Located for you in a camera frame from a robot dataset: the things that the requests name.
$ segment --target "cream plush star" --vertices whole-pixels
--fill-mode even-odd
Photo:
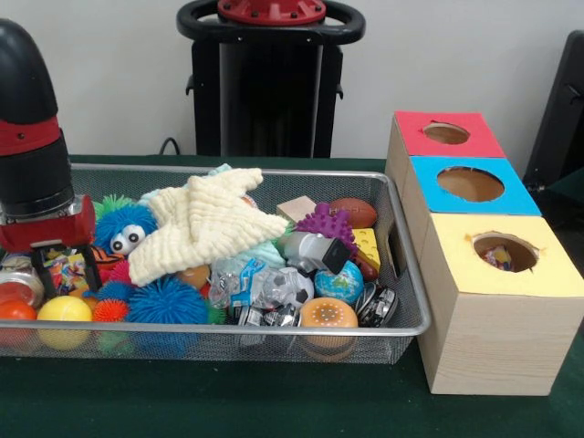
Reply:
[[[260,169],[233,169],[207,178],[192,176],[186,187],[160,190],[150,200],[159,229],[130,253],[132,283],[145,286],[281,236],[286,219],[241,199],[262,181]]]

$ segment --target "green tablecloth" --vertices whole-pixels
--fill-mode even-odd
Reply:
[[[215,166],[201,157],[74,162]],[[382,160],[230,159],[234,166],[383,170]],[[584,339],[551,396],[428,392],[415,342],[393,367],[0,359],[0,437],[584,436]]]

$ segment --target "red box top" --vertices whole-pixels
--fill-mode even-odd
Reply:
[[[480,113],[396,111],[410,155],[505,158]]]

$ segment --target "yellow ball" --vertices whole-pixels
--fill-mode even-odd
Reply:
[[[77,297],[57,297],[49,300],[38,312],[45,321],[91,321],[91,308]],[[76,349],[87,340],[87,330],[39,330],[38,336],[51,349]]]

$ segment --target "wire mesh basket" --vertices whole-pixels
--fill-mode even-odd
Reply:
[[[182,186],[209,169],[80,164],[73,166],[76,193],[95,200],[107,194],[139,199],[144,193]],[[379,282],[399,306],[386,328],[278,328],[181,324],[55,321],[0,322],[0,356],[162,360],[397,362],[412,337],[430,324],[430,312],[397,190],[374,172],[264,171],[250,193],[259,208],[301,195],[315,202],[356,197],[378,213],[374,226],[381,258]]]

